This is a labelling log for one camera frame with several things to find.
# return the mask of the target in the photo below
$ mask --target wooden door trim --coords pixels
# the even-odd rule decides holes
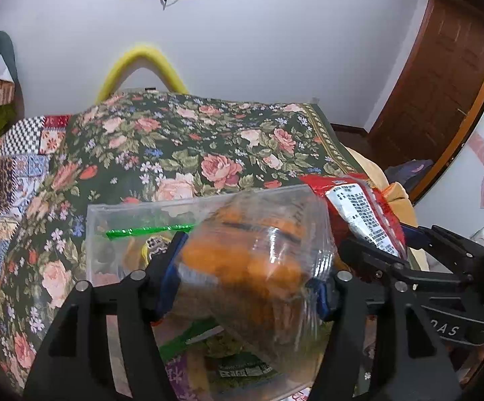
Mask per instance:
[[[399,98],[400,93],[402,92],[402,89],[406,84],[407,77],[409,76],[409,73],[413,68],[415,57],[418,54],[418,50],[420,49],[420,45],[422,44],[422,40],[424,39],[424,35],[426,33],[426,29],[428,28],[428,24],[430,23],[431,14],[434,11],[434,5],[435,5],[435,0],[428,0],[428,4],[426,5],[426,11],[424,12],[424,17],[422,18],[422,23],[420,24],[420,28],[418,30],[418,34],[416,36],[415,42],[411,48],[411,52],[409,53],[409,57],[407,57],[406,64],[404,65],[402,72],[400,74],[400,77],[398,78],[398,81],[396,81],[396,84],[394,85],[394,89],[389,95],[388,100],[385,103],[385,106],[383,107],[383,109],[381,110],[381,113],[379,114],[378,118],[374,122],[374,125],[368,132],[369,142],[374,137],[374,134],[377,132],[383,120],[385,120],[385,117],[387,117],[387,115],[392,111],[394,102]]]
[[[437,160],[434,166],[426,173],[425,177],[411,190],[409,198],[411,202],[416,202],[424,193],[435,183],[435,180],[441,173],[450,165],[456,155],[456,150],[463,146],[466,139],[471,133],[473,125],[477,122],[478,114],[483,110],[484,105],[484,81],[479,89],[476,99],[470,107],[467,116],[461,122],[458,132],[450,144],[446,147],[441,157]]]

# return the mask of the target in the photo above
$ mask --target floral tablecloth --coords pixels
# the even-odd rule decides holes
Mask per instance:
[[[0,368],[20,390],[55,312],[85,277],[88,204],[191,198],[363,172],[309,104],[157,91],[71,116],[0,275]]]

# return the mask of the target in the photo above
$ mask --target white nutrition label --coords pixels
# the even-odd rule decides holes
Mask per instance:
[[[359,184],[337,185],[326,193],[326,197],[355,235],[363,237],[380,250],[400,257],[387,232],[379,224],[376,214]]]

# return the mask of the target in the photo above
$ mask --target bed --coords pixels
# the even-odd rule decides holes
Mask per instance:
[[[371,168],[380,179],[310,104],[136,90],[81,114],[18,122],[0,138],[0,370],[21,391],[51,320],[85,278],[88,204],[276,188],[300,174]]]

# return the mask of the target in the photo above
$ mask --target bread in plastic bag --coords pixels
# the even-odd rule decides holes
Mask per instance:
[[[306,185],[236,194],[190,234],[181,282],[250,351],[280,372],[316,372],[327,331],[311,278],[327,279],[336,248],[325,203]]]

